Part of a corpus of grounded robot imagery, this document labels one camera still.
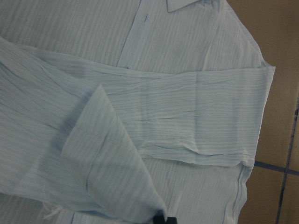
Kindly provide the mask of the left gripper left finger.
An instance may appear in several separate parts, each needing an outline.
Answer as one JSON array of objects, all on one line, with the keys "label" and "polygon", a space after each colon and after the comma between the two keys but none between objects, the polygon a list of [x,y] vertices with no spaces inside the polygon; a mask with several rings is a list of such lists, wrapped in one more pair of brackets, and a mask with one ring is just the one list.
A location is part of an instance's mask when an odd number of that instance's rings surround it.
[{"label": "left gripper left finger", "polygon": [[167,210],[161,209],[153,217],[153,224],[166,224],[167,222]]}]

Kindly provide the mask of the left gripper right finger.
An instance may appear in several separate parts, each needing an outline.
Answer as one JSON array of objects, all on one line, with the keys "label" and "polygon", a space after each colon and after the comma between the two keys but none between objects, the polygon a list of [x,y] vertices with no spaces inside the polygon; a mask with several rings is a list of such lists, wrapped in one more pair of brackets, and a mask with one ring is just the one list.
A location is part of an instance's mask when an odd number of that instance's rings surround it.
[{"label": "left gripper right finger", "polygon": [[178,219],[174,212],[168,213],[167,224],[178,224]]}]

